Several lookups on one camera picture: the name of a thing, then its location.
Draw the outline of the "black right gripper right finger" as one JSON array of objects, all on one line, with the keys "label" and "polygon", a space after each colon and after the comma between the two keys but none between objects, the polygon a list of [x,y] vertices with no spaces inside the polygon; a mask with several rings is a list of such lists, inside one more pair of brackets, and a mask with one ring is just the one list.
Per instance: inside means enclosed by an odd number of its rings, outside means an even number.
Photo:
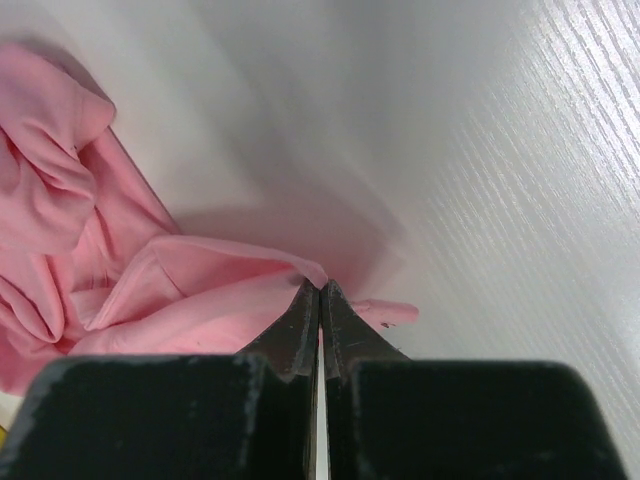
[{"label": "black right gripper right finger", "polygon": [[545,361],[412,360],[320,294],[333,479],[621,479],[594,395]]}]

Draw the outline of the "pink t-shirt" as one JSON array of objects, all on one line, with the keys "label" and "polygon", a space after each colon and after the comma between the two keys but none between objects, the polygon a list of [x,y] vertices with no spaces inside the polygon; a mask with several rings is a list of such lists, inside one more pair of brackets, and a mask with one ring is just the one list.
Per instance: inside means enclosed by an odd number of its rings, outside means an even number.
[{"label": "pink t-shirt", "polygon": [[66,356],[230,354],[289,307],[315,262],[177,228],[111,129],[112,103],[1,48],[1,389]]}]

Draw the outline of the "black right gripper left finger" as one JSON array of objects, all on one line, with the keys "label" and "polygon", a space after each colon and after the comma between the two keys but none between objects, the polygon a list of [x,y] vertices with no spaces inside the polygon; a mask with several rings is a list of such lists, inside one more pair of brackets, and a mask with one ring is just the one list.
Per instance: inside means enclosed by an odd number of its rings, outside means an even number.
[{"label": "black right gripper left finger", "polygon": [[68,357],[32,383],[5,479],[311,479],[319,292],[233,355]]}]

